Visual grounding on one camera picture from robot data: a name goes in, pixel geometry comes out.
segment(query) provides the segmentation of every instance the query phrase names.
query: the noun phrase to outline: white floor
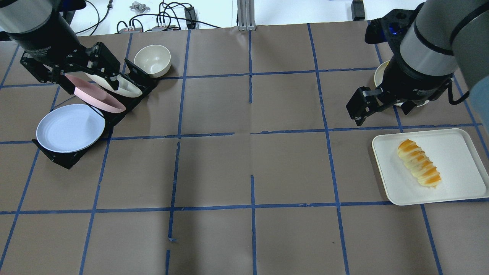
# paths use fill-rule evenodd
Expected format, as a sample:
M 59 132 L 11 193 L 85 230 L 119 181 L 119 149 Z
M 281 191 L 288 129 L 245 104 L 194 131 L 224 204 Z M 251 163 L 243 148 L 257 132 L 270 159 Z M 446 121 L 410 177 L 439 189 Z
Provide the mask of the white floor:
M 91 0 L 97 7 L 102 18 L 107 11 L 108 0 Z M 97 28 L 94 35 L 116 33 L 117 22 L 127 22 L 134 15 L 140 14 L 130 10 L 133 0 L 114 0 L 113 8 L 107 19 Z M 139 0 L 151 8 L 144 13 L 158 13 L 160 0 Z M 232 27 L 236 25 L 236 0 L 186 0 L 192 4 L 200 21 L 219 27 Z M 395 8 L 415 9 L 423 0 L 364 0 L 366 20 L 384 16 Z M 352 0 L 255 0 L 255 21 L 257 25 L 299 24 L 317 22 L 351 21 Z M 177 16 L 185 18 L 183 8 L 174 9 Z M 140 16 L 144 30 L 156 26 L 155 16 Z M 87 4 L 83 10 L 77 11 L 71 27 L 75 32 L 83 30 L 97 23 L 97 14 L 93 7 Z M 180 21 L 182 29 L 186 29 L 185 21 Z M 198 28 L 211 28 L 199 23 Z M 80 36 L 89 35 L 92 30 L 80 33 Z

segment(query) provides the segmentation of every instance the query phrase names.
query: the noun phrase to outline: metal bracket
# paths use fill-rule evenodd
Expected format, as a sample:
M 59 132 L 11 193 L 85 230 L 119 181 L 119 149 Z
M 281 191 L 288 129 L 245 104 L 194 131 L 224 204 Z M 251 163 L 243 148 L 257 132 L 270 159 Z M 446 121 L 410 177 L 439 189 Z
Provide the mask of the metal bracket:
M 255 30 L 255 0 L 238 1 L 238 30 Z

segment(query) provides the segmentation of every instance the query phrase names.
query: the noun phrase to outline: bread roll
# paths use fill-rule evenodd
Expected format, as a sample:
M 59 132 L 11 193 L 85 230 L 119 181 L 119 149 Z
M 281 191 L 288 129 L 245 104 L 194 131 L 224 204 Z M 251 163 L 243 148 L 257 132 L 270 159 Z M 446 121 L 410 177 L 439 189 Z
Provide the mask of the bread roll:
M 398 147 L 398 155 L 404 166 L 411 171 L 422 186 L 436 187 L 442 181 L 433 162 L 414 141 L 406 139 L 401 142 Z

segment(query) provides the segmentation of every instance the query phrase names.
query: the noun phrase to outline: plate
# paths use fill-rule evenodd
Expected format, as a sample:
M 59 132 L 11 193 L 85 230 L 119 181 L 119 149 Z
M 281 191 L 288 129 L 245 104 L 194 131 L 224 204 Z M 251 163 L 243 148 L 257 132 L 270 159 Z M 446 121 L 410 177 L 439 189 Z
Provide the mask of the plate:
M 105 89 L 114 92 L 116 94 L 120 94 L 122 96 L 126 97 L 138 97 L 143 94 L 143 92 L 136 87 L 133 83 L 131 83 L 129 80 L 125 79 L 122 77 L 120 74 L 117 76 L 117 80 L 119 81 L 119 89 L 116 91 L 112 89 L 112 87 L 109 85 L 109 83 L 102 77 L 95 75 L 95 74 L 88 74 L 85 73 L 91 80 L 95 81 L 98 85 L 104 87 Z
M 420 146 L 442 177 L 436 187 L 421 186 L 397 155 L 410 139 Z M 489 197 L 489 176 L 470 136 L 461 129 L 443 129 L 377 136 L 372 140 L 377 166 L 389 201 L 414 205 Z
M 126 106 L 98 86 L 73 75 L 65 75 L 75 85 L 75 96 L 109 113 L 121 113 Z
M 105 128 L 105 119 L 85 104 L 72 104 L 48 113 L 39 122 L 36 138 L 49 151 L 72 153 L 94 144 Z
M 382 80 L 384 79 L 384 72 L 385 72 L 385 68 L 387 68 L 387 65 L 389 65 L 389 61 L 386 61 L 386 62 L 380 64 L 380 66 L 375 70 L 374 84 L 375 84 L 376 88 L 382 83 Z M 423 104 L 418 105 L 416 107 L 424 106 L 424 105 L 428 104 L 428 102 L 429 102 L 429 100 L 425 101 Z M 402 103 L 396 103 L 394 105 L 400 107 L 402 105 Z

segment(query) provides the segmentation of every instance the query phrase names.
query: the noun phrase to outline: dish rack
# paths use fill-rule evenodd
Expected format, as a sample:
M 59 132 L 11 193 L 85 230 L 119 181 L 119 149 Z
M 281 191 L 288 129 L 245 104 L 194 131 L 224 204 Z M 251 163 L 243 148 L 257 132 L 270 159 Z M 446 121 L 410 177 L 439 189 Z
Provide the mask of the dish rack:
M 134 98 L 130 97 L 125 97 L 119 94 L 116 94 L 114 92 L 105 90 L 109 94 L 111 94 L 113 97 L 115 97 L 119 102 L 121 102 L 125 107 L 126 110 L 114 114 L 114 113 L 109 113 L 104 110 L 101 110 L 99 108 L 96 108 L 88 103 L 85 102 L 85 104 L 89 105 L 92 109 L 95 109 L 99 111 L 105 120 L 105 128 L 104 131 L 99 139 L 102 138 L 104 134 L 109 133 L 115 125 L 117 125 L 125 116 L 127 113 L 132 111 L 140 102 L 143 98 L 145 98 L 147 95 L 151 93 L 151 91 L 156 87 L 157 85 L 157 80 L 151 78 L 149 74 L 144 72 L 142 69 L 140 69 L 138 66 L 136 66 L 134 63 L 129 61 L 128 59 L 124 59 L 124 62 L 127 65 L 127 68 L 129 69 L 129 73 L 127 74 L 121 74 L 123 78 L 126 80 L 130 81 L 134 85 L 136 85 L 138 88 L 142 90 L 142 95 Z M 52 162 L 66 168 L 70 169 L 75 165 L 80 158 L 88 151 L 90 148 L 93 146 L 93 144 L 85 149 L 82 149 L 80 151 L 72 152 L 72 153 L 58 153 L 58 152 L 53 152 L 50 151 L 46 148 L 44 148 L 38 141 L 37 139 L 33 138 L 32 142 L 39 148 L 41 152 L 43 152 Z

